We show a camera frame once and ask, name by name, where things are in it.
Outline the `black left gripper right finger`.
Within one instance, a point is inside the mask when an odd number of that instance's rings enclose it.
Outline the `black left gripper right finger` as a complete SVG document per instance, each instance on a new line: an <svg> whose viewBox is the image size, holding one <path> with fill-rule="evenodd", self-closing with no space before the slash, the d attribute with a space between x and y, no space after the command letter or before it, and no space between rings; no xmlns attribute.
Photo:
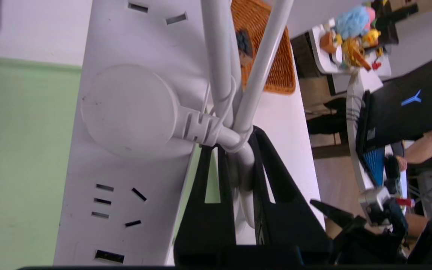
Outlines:
<svg viewBox="0 0 432 270"><path fill-rule="evenodd" d="M331 241L264 130L254 127L252 188L256 260L263 265L325 265Z"/></svg>

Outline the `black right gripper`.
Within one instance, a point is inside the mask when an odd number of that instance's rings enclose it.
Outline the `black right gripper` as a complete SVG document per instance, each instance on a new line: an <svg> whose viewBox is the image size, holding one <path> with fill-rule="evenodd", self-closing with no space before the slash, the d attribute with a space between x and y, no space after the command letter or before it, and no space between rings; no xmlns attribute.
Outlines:
<svg viewBox="0 0 432 270"><path fill-rule="evenodd" d="M341 231L332 238L330 262L334 264L405 264L402 244L408 234L407 222L397 221L393 229L375 234L365 228L362 216L311 199L310 204L332 220Z"/></svg>

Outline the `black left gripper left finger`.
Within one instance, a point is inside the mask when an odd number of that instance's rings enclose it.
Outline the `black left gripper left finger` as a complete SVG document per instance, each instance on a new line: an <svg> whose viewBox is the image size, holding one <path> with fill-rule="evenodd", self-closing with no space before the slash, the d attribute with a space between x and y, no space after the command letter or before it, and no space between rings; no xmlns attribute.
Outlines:
<svg viewBox="0 0 432 270"><path fill-rule="evenodd" d="M236 246L233 198L226 152L219 145L219 203L206 203L212 147L202 147L190 197L175 238L176 265L230 265Z"/></svg>

